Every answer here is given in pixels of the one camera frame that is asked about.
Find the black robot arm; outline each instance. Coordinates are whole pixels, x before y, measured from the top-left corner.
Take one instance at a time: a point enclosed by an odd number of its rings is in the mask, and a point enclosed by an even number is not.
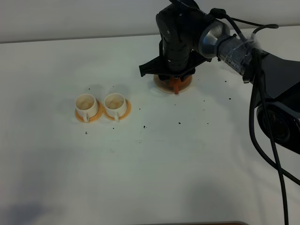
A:
[[[231,36],[229,27],[219,21],[218,13],[202,12],[193,0],[171,0],[173,4],[156,16],[161,34],[159,56],[141,65],[141,76],[157,74],[184,80],[195,67],[217,57],[238,72],[245,83],[254,81],[252,51],[255,45],[242,33]],[[300,154],[300,62],[283,60],[257,50],[261,57],[264,94],[275,141]],[[268,135],[259,95],[255,100],[261,129]]]

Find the white table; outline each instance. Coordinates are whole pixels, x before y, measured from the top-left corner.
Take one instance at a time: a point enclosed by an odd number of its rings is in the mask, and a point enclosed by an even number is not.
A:
[[[299,36],[300,27],[258,33],[264,50],[290,60],[300,60]],[[213,59],[187,91],[162,93],[138,67],[158,56],[159,40],[0,45],[1,225],[283,224],[278,173],[248,134],[252,85]],[[79,94],[112,92],[131,102],[126,120],[77,122]],[[300,156],[278,151],[299,178]],[[298,225],[300,187],[285,183]]]

